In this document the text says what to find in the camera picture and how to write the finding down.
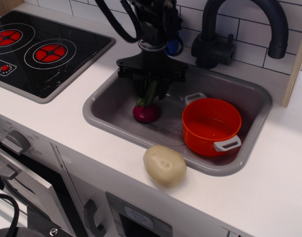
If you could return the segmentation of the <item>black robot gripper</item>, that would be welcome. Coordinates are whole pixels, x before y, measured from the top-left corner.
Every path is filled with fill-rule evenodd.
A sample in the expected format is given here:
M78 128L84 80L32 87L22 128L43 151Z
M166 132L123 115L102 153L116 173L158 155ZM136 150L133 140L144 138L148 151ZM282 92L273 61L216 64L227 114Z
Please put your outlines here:
M143 50L138 55L118 59L118 76L132 80L134 90L139 98L145 95L148 79L156 79L157 96L165 98L170 83L184 82L188 66L185 63L171 59L163 51L151 52Z

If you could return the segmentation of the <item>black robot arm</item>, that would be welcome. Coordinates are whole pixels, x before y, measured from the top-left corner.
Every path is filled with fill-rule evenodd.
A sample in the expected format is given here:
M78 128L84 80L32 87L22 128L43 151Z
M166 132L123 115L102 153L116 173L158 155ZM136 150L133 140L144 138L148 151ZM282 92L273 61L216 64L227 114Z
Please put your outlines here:
M174 0L134 0L135 15L139 23L138 55L117 60L118 76L130 78L139 97L139 106L163 99L174 81L184 82L188 66L172 59L168 49L171 40L181 43L181 28Z

